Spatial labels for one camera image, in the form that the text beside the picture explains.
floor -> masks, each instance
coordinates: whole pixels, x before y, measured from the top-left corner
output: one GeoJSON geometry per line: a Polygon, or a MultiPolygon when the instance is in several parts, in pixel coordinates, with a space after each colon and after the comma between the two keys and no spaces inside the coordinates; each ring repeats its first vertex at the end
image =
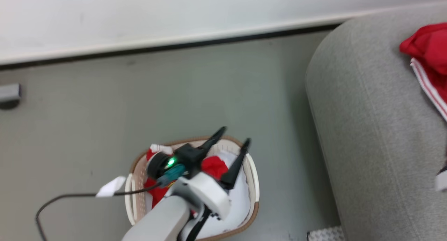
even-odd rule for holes
{"type": "MultiPolygon", "coordinates": [[[[338,225],[304,84],[327,34],[1,72],[24,98],[0,111],[0,240],[39,240],[34,215],[50,198],[95,192],[151,143],[222,125],[252,138],[261,186],[257,219],[227,240],[303,241],[338,225]]],[[[130,227],[124,198],[62,200],[42,222],[49,241],[118,241],[130,227]]]]}

white wall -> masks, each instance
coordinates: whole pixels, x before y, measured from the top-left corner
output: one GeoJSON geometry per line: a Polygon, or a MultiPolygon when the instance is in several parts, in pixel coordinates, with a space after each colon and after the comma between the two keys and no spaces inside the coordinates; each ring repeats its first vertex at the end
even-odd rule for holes
{"type": "Polygon", "coordinates": [[[0,0],[0,64],[258,34],[440,0],[0,0]]]}

cable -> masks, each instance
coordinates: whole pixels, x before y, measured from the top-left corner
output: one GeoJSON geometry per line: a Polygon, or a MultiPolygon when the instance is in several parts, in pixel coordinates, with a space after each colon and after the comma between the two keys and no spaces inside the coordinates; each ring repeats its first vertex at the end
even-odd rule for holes
{"type": "MultiPolygon", "coordinates": [[[[115,192],[113,194],[113,196],[133,195],[133,194],[138,194],[141,192],[147,192],[149,190],[155,189],[159,185],[160,185],[160,182],[157,182],[155,185],[141,189],[141,190],[135,190],[135,191],[129,191],[129,192],[115,192]]],[[[39,219],[40,213],[43,211],[43,209],[45,209],[45,207],[54,203],[55,201],[62,199],[62,198],[70,198],[70,197],[96,197],[96,193],[73,193],[73,194],[60,195],[60,196],[57,196],[57,197],[51,199],[50,201],[47,201],[45,204],[43,204],[42,207],[40,207],[40,209],[36,213],[37,229],[39,230],[40,237],[42,238],[43,241],[47,241],[47,239],[46,239],[45,233],[43,232],[42,225],[40,224],[40,219],[39,219]]]]}

basket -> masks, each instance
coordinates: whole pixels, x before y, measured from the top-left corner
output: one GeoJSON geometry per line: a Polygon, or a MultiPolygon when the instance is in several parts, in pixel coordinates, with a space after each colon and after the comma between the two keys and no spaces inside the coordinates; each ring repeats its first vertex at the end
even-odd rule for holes
{"type": "MultiPolygon", "coordinates": [[[[165,146],[172,147],[173,150],[176,150],[180,146],[190,143],[193,147],[198,147],[203,144],[208,137],[198,137],[187,139],[184,141],[171,142],[167,144],[163,144],[165,146]]],[[[208,155],[214,155],[220,150],[225,150],[227,152],[233,153],[235,155],[239,154],[239,150],[242,146],[242,143],[238,140],[229,137],[223,136],[217,144],[215,144],[208,155]]],[[[146,152],[139,155],[139,157],[134,161],[131,166],[130,174],[126,180],[125,191],[134,191],[140,190],[144,188],[144,182],[147,179],[146,176],[146,152]]],[[[241,233],[246,230],[255,220],[258,209],[259,209],[259,180],[257,177],[256,167],[254,165],[253,159],[250,154],[247,154],[244,158],[244,163],[242,165],[243,171],[247,177],[247,184],[249,187],[249,199],[250,199],[250,209],[247,217],[244,221],[238,226],[238,228],[228,231],[219,235],[210,236],[203,239],[198,239],[198,241],[215,241],[222,238],[227,238],[229,236],[233,236],[235,234],[241,233]]],[[[129,221],[132,225],[135,225],[138,221],[140,221],[146,214],[146,195],[144,193],[138,193],[133,195],[125,196],[126,203],[126,211],[129,221]]]]}

gray sofa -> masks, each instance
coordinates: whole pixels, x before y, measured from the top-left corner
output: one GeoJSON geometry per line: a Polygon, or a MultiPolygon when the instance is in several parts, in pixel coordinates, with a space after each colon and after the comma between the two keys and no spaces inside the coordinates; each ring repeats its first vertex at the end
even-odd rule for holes
{"type": "Polygon", "coordinates": [[[307,92],[348,241],[445,241],[447,127],[399,44],[447,21],[447,6],[344,23],[308,68],[307,92]]]}

